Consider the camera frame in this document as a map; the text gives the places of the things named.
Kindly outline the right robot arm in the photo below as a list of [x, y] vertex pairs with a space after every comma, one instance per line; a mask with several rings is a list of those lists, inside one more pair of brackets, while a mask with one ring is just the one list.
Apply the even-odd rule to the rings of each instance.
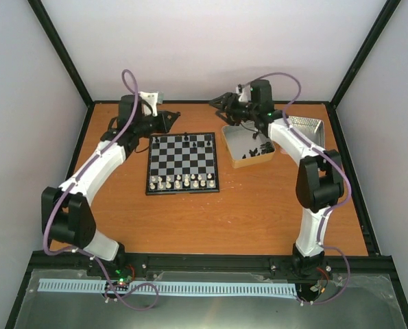
[[275, 108], [268, 80], [238, 85], [235, 92], [224, 93], [209, 104], [229, 125], [253, 122], [258, 132], [297, 164], [296, 197], [302, 206], [302, 221], [291, 263], [296, 276], [309, 276], [323, 263], [325, 229], [347, 183], [339, 152], [315, 144], [295, 127], [285, 110]]

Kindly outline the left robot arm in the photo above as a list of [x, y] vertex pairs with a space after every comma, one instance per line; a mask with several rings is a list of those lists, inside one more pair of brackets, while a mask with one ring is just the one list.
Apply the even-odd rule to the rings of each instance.
[[103, 260], [112, 276], [127, 267], [122, 243], [101, 233], [91, 204], [109, 176], [139, 146], [141, 138], [170, 131], [180, 113], [157, 110], [153, 93], [125, 95], [119, 101], [118, 115], [110, 120], [93, 154], [59, 187], [48, 186], [41, 195], [43, 250], [49, 256], [52, 240], [64, 243], [63, 251], [74, 251]]

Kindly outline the black silver chess board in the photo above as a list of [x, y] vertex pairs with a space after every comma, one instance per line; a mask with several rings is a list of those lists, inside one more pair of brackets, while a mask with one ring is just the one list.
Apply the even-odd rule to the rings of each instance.
[[[145, 194], [173, 195], [178, 193], [218, 193], [220, 191], [215, 133], [188, 133], [189, 141], [183, 134], [161, 134], [150, 137], [147, 159]], [[211, 173], [215, 182], [210, 187], [207, 175]], [[184, 175], [190, 175], [190, 187], [183, 185]], [[151, 190], [152, 176], [157, 177], [156, 188]]]

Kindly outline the yellow metal tin box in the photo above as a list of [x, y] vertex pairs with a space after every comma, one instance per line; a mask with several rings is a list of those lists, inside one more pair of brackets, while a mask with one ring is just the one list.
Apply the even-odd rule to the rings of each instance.
[[273, 142], [252, 121], [223, 126], [221, 138], [234, 169], [270, 161], [276, 151]]

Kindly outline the white king piece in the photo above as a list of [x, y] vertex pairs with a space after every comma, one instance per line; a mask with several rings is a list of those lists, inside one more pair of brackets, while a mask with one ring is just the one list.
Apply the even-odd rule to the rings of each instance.
[[183, 185], [184, 185], [184, 187], [186, 187], [186, 188], [189, 188], [189, 187], [190, 187], [190, 175], [189, 175], [189, 174], [184, 175], [184, 177], [183, 177]]

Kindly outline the metal base plate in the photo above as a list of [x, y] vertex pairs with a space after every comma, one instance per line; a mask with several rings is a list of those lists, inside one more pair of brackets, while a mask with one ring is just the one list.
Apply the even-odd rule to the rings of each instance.
[[[15, 328], [405, 328], [392, 281], [386, 275], [353, 275], [326, 285], [320, 305], [296, 297], [160, 296], [156, 282], [287, 283], [251, 273], [164, 272], [152, 286], [134, 281], [115, 293], [37, 291], [40, 279], [102, 280], [85, 271], [32, 273]], [[117, 300], [117, 294], [124, 297]]]

